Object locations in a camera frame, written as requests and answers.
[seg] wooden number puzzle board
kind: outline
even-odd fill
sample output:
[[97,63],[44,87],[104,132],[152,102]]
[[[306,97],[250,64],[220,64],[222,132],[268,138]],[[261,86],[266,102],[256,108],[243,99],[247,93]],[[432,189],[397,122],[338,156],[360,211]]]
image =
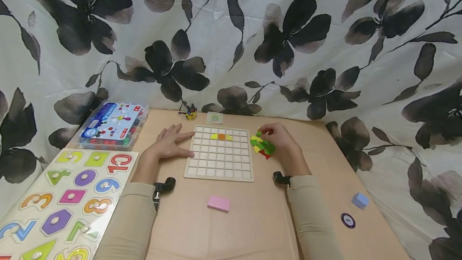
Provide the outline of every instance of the wooden number puzzle board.
[[195,126],[185,178],[253,182],[250,134],[247,130]]
[[0,260],[92,260],[137,157],[63,149],[0,223]]

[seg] blue cube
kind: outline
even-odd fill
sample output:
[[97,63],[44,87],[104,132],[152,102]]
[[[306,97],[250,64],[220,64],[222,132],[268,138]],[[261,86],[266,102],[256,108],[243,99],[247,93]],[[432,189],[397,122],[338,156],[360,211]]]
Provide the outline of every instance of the blue cube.
[[351,202],[359,209],[364,209],[367,205],[369,205],[368,197],[361,193],[357,193],[355,196],[353,196]]

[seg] pink eraser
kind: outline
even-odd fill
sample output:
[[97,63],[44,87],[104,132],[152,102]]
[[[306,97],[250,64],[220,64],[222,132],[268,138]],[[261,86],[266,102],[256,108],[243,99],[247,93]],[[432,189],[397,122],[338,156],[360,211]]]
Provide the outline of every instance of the pink eraser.
[[217,209],[217,210],[227,213],[228,211],[230,211],[230,204],[231,204],[231,200],[223,199],[221,197],[216,197],[216,196],[210,196],[207,207],[212,208],[212,209]]

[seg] purple hexagon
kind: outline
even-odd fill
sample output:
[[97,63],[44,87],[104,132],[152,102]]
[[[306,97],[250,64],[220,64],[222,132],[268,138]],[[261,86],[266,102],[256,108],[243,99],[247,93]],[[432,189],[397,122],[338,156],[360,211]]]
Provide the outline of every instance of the purple hexagon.
[[46,236],[50,236],[64,230],[72,218],[72,213],[68,209],[61,209],[48,216],[43,223],[41,230]]

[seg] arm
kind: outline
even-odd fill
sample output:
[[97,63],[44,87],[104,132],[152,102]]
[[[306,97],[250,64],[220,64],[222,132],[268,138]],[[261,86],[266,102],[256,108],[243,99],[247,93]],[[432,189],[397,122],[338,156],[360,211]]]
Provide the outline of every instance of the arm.
[[194,132],[178,133],[181,124],[164,129],[155,144],[142,153],[132,181],[124,187],[94,260],[144,260],[157,211],[152,194],[158,161],[172,156],[194,156],[177,141]]
[[265,124],[259,130],[262,139],[276,146],[286,171],[292,175],[288,198],[305,259],[343,260],[328,208],[301,148],[282,124]]

